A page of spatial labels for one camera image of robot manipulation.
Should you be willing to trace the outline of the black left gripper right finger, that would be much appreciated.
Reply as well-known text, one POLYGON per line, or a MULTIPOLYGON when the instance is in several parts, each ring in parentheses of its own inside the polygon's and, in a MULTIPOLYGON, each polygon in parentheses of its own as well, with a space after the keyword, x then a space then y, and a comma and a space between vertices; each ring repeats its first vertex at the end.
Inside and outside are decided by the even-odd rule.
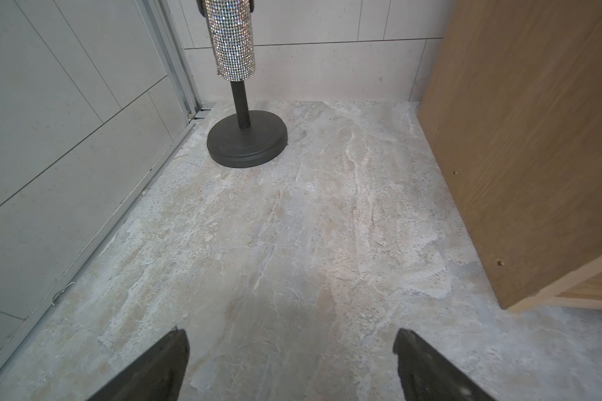
POLYGON ((393 354, 398 357, 397 372, 406 400, 494 401, 412 330, 398 330, 393 354))

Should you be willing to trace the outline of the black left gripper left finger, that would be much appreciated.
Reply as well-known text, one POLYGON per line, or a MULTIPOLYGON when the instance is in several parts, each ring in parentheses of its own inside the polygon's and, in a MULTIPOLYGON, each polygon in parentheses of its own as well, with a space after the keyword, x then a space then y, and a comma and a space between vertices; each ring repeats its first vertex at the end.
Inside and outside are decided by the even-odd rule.
POLYGON ((190 356, 187 332, 173 329, 94 393, 94 400, 176 400, 190 356))

